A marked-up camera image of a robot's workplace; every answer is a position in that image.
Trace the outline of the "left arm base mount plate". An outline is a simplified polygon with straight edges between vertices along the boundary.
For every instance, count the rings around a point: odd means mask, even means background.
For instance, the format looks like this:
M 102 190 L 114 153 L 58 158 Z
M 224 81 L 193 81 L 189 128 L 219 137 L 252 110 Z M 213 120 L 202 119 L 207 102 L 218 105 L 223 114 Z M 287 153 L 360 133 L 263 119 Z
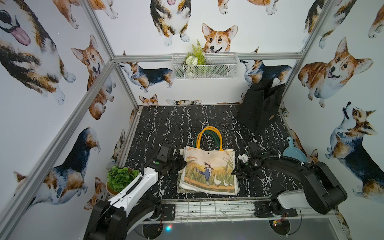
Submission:
M 156 218 L 157 221 L 174 221 L 176 215 L 175 204 L 162 204 L 159 216 Z

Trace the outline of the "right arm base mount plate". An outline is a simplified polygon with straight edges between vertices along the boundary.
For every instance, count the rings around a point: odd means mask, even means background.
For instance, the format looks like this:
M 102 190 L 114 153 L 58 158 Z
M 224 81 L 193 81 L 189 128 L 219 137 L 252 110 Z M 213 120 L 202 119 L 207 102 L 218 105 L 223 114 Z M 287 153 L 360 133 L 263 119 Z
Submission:
M 254 205 L 254 215 L 257 218 L 282 218 L 298 216 L 298 213 L 294 208 L 284 209 L 276 201 L 256 201 Z

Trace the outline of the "cream tote bag yellow handles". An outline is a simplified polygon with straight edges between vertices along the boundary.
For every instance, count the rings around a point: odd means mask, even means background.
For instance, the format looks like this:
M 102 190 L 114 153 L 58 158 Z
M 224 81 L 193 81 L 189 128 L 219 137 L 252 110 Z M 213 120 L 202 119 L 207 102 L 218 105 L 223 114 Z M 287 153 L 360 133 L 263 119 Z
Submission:
M 203 134 L 207 131 L 219 137 L 219 149 L 206 151 L 201 147 Z M 235 175 L 235 151 L 223 149 L 223 138 L 218 129 L 208 126 L 197 136 L 196 146 L 181 149 L 187 163 L 181 172 L 179 187 L 185 190 L 212 194 L 235 196 L 240 187 Z

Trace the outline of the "cream tote bag green handles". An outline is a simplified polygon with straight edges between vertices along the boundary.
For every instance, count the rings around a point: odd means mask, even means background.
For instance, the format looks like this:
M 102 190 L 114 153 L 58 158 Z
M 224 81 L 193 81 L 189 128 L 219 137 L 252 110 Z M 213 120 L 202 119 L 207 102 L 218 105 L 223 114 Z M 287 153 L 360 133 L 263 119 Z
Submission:
M 204 133 L 199 133 L 195 137 L 195 139 L 194 139 L 194 142 L 193 142 L 193 146 L 194 147 L 197 146 L 197 138 L 198 138 L 199 135 L 202 136 L 202 140 L 207 140 L 208 141 L 208 148 L 210 150 L 218 150 L 219 149 L 219 147 L 220 147 L 220 138 L 219 138 L 218 134 L 216 134 L 212 130 L 207 130 Z M 182 188 L 180 186 L 180 182 L 181 182 L 181 178 L 182 178 L 182 173 L 183 173 L 183 170 L 180 170 L 178 172 L 177 193 L 178 194 L 194 194 L 194 193 L 196 193 L 197 191 L 190 190 L 190 189 L 184 189 L 184 188 Z

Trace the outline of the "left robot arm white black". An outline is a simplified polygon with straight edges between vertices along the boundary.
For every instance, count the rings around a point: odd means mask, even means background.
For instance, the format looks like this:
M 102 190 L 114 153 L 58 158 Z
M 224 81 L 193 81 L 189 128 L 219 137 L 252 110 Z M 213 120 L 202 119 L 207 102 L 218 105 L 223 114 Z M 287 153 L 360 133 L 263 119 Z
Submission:
M 144 220 L 161 219 L 161 200 L 147 192 L 161 177 L 178 173 L 186 165 L 175 145 L 161 144 L 127 187 L 93 207 L 84 239 L 124 240 Z

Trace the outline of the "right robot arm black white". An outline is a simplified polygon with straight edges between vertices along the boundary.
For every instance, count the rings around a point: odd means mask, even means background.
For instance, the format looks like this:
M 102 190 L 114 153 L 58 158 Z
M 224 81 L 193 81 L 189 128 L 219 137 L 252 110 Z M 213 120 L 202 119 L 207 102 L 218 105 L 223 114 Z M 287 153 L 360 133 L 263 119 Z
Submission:
M 326 215 L 348 198 L 346 190 L 323 162 L 301 162 L 271 151 L 256 150 L 251 145 L 246 146 L 246 153 L 238 159 L 232 171 L 233 176 L 251 179 L 260 170 L 274 170 L 292 177 L 302 185 L 299 190 L 273 194 L 270 203 L 256 211 L 257 217 L 267 214 L 283 216 L 291 209 L 312 209 Z

